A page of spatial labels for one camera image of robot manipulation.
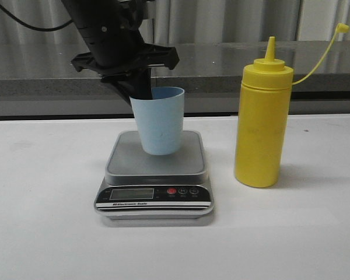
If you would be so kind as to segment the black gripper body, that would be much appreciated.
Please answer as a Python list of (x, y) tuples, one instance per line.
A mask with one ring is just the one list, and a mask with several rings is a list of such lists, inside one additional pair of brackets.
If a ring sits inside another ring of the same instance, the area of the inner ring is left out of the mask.
[(103, 76), (119, 76), (156, 66), (172, 70), (180, 60), (176, 48), (148, 44), (138, 30), (97, 25), (78, 31), (89, 52), (72, 59), (77, 72), (89, 69)]

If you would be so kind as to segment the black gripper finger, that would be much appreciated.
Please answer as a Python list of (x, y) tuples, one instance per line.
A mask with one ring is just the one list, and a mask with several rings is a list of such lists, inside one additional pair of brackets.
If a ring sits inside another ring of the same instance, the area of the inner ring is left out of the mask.
[(129, 96), (139, 100), (151, 100), (151, 69), (139, 68), (132, 72), (129, 80)]
[(125, 76), (103, 76), (100, 81), (105, 87), (116, 92), (123, 101), (132, 107), (130, 97), (134, 93), (134, 87)]

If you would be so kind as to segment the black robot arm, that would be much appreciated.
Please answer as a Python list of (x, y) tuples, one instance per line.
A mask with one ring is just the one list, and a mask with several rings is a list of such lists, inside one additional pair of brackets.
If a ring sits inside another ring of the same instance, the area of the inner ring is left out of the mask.
[(89, 51), (72, 61), (77, 72), (89, 69), (124, 101), (152, 100), (151, 69), (174, 69), (176, 48), (146, 43), (139, 27), (144, 1), (63, 1)]

